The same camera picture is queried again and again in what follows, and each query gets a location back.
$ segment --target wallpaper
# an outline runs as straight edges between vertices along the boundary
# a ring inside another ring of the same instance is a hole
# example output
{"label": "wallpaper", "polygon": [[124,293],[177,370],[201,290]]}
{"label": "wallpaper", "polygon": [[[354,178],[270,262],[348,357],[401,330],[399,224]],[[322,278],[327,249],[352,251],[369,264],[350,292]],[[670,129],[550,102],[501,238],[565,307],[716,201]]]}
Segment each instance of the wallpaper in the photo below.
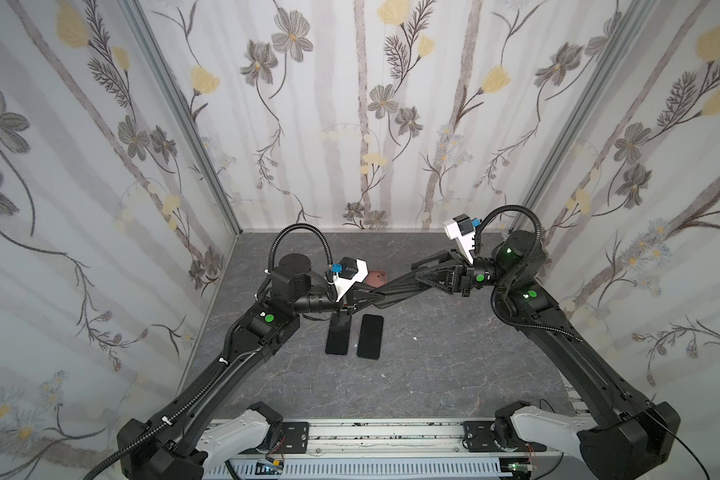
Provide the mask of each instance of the wallpaper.
{"label": "wallpaper", "polygon": [[233,238],[157,91],[115,2],[0,2],[0,478],[79,478],[189,361]]}
{"label": "wallpaper", "polygon": [[545,286],[720,479],[720,0],[657,3],[534,209]]}
{"label": "wallpaper", "polygon": [[243,228],[348,230],[522,201],[628,7],[140,4]]}

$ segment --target metal corner post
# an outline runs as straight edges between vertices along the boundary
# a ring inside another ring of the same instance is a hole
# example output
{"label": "metal corner post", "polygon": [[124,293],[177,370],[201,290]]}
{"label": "metal corner post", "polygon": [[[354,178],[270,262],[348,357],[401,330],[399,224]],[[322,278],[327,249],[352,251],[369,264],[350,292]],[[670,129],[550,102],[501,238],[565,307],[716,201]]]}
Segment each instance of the metal corner post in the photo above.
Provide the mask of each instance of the metal corner post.
{"label": "metal corner post", "polygon": [[195,158],[198,160],[198,166],[202,171],[202,176],[206,179],[208,187],[211,189],[211,193],[216,200],[216,204],[218,204],[221,209],[226,225],[235,236],[240,235],[242,232],[240,223],[237,221],[234,211],[232,211],[232,206],[227,201],[226,192],[221,186],[219,178],[216,176],[213,163],[208,157],[208,153],[202,147],[202,140],[200,139],[200,134],[197,132],[195,122],[192,120],[192,114],[186,105],[179,85],[176,84],[176,80],[169,70],[163,53],[160,51],[160,46],[155,39],[150,24],[146,20],[144,10],[141,8],[139,0],[117,1],[126,16],[131,31],[136,36],[136,41],[146,56],[147,63],[157,80],[164,99],[168,103],[171,111],[173,111],[184,137],[189,142],[190,149],[192,149]]}
{"label": "metal corner post", "polygon": [[[596,63],[595,72],[587,82],[584,91],[579,97],[574,110],[565,122],[560,135],[552,145],[544,164],[534,178],[521,205],[535,208],[544,194],[549,182],[552,180],[557,168],[563,161],[566,152],[581,131],[584,122],[594,110],[600,100],[608,81],[614,75],[630,46],[637,38],[643,23],[648,18],[656,0],[633,0],[624,14],[624,19],[616,27],[612,40],[603,52],[602,59]],[[522,227],[526,221],[524,216],[517,216],[512,223],[511,230]]]}

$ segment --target black robotic arm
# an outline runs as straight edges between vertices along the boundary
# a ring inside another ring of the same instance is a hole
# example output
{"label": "black robotic arm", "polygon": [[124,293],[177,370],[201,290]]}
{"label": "black robotic arm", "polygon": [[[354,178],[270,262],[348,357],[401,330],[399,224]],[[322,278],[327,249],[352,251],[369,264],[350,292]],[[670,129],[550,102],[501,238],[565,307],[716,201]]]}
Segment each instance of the black robotic arm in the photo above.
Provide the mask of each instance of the black robotic arm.
{"label": "black robotic arm", "polygon": [[[534,232],[513,232],[490,256],[481,256],[482,229],[509,210],[526,214]],[[218,360],[147,422],[131,419],[125,424],[117,436],[118,452],[84,480],[92,480],[117,460],[131,480],[200,479],[213,454],[213,445],[205,445],[209,442],[203,433],[214,412],[297,331],[301,316],[330,312],[332,328],[342,328],[351,315],[371,305],[386,308],[433,288],[470,296],[472,290],[485,286],[493,287],[490,304],[496,317],[541,348],[582,395],[593,417],[589,423],[575,421],[516,402],[497,411],[494,436],[499,446],[542,443],[582,459],[601,480],[637,478],[664,463],[680,417],[669,404],[654,405],[619,376],[536,282],[534,277],[547,258],[540,248],[536,216],[525,207],[510,205],[494,210],[480,223],[466,215],[455,217],[445,228],[457,241],[457,249],[420,260],[411,272],[379,288],[362,282],[361,260],[345,257],[334,264],[326,238],[314,226],[285,228],[270,250],[268,274],[256,302],[231,325]],[[280,241],[297,229],[310,230],[323,244],[328,262],[324,276],[312,272],[309,258],[301,254],[285,255],[275,267]],[[252,442],[248,446],[271,450],[281,437],[282,418],[263,404],[250,407],[246,414],[249,420],[240,423],[250,429],[245,433]]]}

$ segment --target smartphone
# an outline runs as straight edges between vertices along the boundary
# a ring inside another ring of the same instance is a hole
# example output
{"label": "smartphone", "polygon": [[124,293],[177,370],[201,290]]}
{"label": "smartphone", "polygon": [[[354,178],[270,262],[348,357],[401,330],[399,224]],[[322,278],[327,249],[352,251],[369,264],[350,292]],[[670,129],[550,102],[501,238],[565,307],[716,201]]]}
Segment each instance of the smartphone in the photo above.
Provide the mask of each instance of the smartphone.
{"label": "smartphone", "polygon": [[360,340],[358,340],[358,357],[378,360],[382,353],[382,331],[384,317],[379,315],[363,315],[360,324]]}
{"label": "smartphone", "polygon": [[326,353],[329,355],[346,355],[349,351],[349,331],[352,328],[352,315],[333,313],[328,326]]}

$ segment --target table surface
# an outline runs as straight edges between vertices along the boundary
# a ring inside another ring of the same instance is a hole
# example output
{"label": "table surface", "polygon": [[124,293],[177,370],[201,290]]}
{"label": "table surface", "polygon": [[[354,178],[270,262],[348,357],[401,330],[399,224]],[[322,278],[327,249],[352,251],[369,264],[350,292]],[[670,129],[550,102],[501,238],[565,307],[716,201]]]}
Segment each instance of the table surface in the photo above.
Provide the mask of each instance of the table surface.
{"label": "table surface", "polygon": [[[275,234],[243,234],[232,253],[220,291],[187,376],[195,379],[223,344],[232,322],[252,304],[263,280]],[[327,234],[335,261],[360,258],[391,280],[411,263],[455,244],[436,233]],[[485,234],[486,249],[501,242]],[[299,252],[313,265],[325,263],[313,234],[291,233],[278,258]],[[256,370],[214,415],[237,417],[265,402],[286,418],[493,416],[517,400],[545,398],[557,412],[573,415],[560,374],[525,335],[493,317],[490,289],[469,298],[429,290],[387,309],[362,313],[384,317],[379,360],[356,355],[362,315],[352,319],[349,354],[324,353],[328,322],[301,320],[301,328]]]}

